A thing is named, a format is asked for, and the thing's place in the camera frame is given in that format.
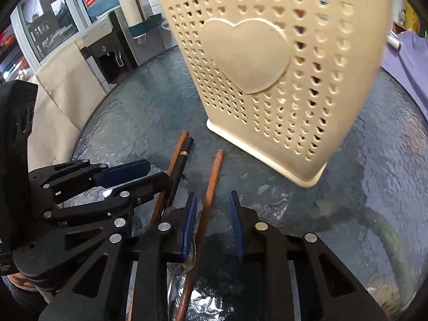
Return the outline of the hand with gold nails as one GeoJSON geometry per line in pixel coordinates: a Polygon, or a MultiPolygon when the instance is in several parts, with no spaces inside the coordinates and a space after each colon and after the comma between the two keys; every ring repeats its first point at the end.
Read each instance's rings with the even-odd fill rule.
{"type": "Polygon", "coordinates": [[[28,278],[24,276],[22,273],[7,275],[6,277],[12,284],[14,284],[16,287],[19,287],[23,290],[33,291],[36,289],[33,283],[30,280],[28,280],[28,278]]]}

